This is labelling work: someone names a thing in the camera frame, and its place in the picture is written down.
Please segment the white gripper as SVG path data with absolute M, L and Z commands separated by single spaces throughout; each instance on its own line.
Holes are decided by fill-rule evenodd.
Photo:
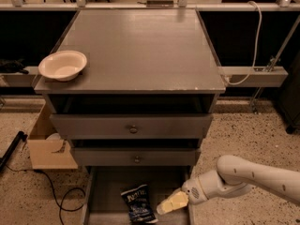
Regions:
M 207 201 L 198 179 L 188 179 L 183 186 L 174 190 L 170 196 L 157 206 L 160 215 L 186 207 L 188 203 L 197 205 Z

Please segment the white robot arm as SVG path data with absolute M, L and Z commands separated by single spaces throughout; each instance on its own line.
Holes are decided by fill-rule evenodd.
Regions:
M 188 205 L 198 205 L 213 198 L 234 198 L 259 187 L 280 198 L 300 204 L 300 172 L 250 162 L 225 155 L 214 170 L 188 179 L 157 206 L 160 215 Z

